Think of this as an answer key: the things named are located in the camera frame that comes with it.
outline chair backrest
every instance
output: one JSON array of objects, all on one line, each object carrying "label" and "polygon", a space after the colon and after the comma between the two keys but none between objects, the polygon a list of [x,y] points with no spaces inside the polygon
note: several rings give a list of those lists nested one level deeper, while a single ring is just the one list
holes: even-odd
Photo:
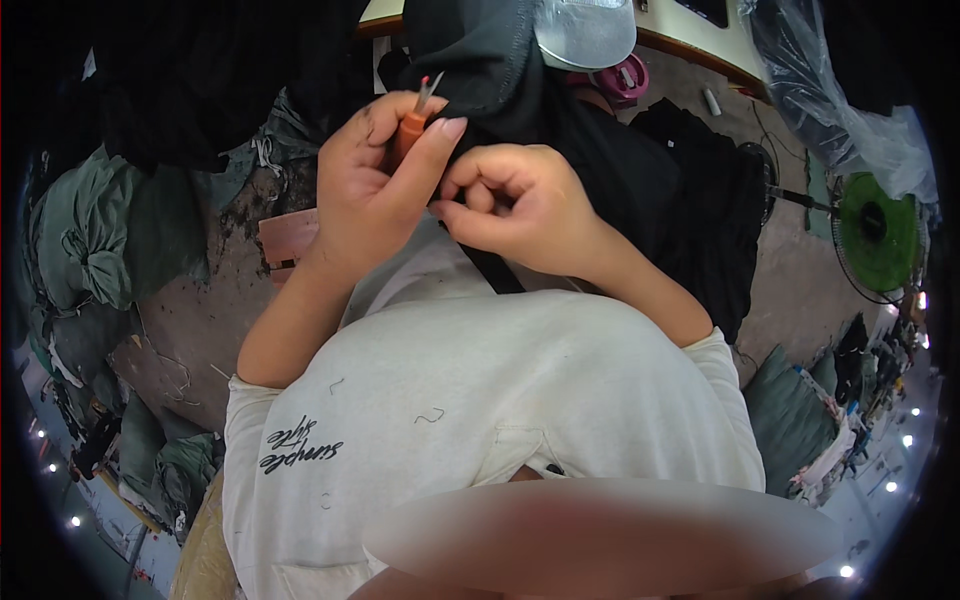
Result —
[{"label": "chair backrest", "polygon": [[274,287],[281,288],[320,230],[317,209],[308,208],[264,219],[258,227],[256,237],[270,265],[270,281]]}]

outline fingernail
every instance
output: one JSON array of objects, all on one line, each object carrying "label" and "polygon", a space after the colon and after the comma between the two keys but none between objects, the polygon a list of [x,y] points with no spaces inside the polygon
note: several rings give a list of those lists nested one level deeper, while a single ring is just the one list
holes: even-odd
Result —
[{"label": "fingernail", "polygon": [[441,125],[441,130],[449,139],[457,139],[464,134],[467,129],[467,118],[457,117],[456,119],[445,119]]}]

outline electric fan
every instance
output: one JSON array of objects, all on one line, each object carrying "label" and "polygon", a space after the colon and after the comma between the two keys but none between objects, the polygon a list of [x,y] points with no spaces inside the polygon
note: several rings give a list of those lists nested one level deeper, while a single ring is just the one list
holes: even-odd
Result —
[{"label": "electric fan", "polygon": [[838,187],[842,192],[834,189],[829,206],[773,185],[767,194],[827,212],[837,258],[853,288],[877,304],[899,301],[904,288],[915,287],[921,268],[920,208],[911,194],[892,200],[870,173],[854,173]]}]

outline dirty floor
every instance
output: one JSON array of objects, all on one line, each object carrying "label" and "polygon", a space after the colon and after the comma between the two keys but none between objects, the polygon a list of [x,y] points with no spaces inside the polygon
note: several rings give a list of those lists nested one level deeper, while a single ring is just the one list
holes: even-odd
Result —
[{"label": "dirty floor", "polygon": [[[618,114],[622,121],[669,98],[738,144],[763,143],[780,164],[781,185],[805,192],[804,147],[775,110],[729,89],[726,78],[704,67],[648,48],[636,52],[647,64],[650,86],[637,108]],[[716,96],[721,116],[710,115],[704,86]],[[282,182],[269,169],[255,170],[225,213],[207,215],[209,284],[181,278],[140,304],[148,339],[142,348],[125,342],[114,352],[113,366],[155,410],[166,405],[223,431],[225,375],[234,373],[244,336],[276,293],[256,244],[256,223],[316,202],[312,161],[285,165],[290,189],[275,201],[269,199],[281,191]],[[784,346],[791,360],[808,365],[842,322],[863,310],[870,331],[878,312],[847,282],[832,244],[804,232],[800,206],[778,202],[758,244],[752,308],[734,356],[741,386],[756,371],[755,361],[762,363],[776,344]]]}]

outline black strap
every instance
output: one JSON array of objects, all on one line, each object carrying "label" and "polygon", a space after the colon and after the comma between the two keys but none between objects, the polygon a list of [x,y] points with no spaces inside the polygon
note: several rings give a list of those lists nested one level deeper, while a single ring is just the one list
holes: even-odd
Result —
[{"label": "black strap", "polygon": [[464,254],[473,263],[487,282],[497,294],[520,294],[525,292],[523,286],[517,280],[514,272],[510,270],[507,263],[503,261],[498,254],[484,252],[471,248],[470,246],[460,245],[464,249]]}]

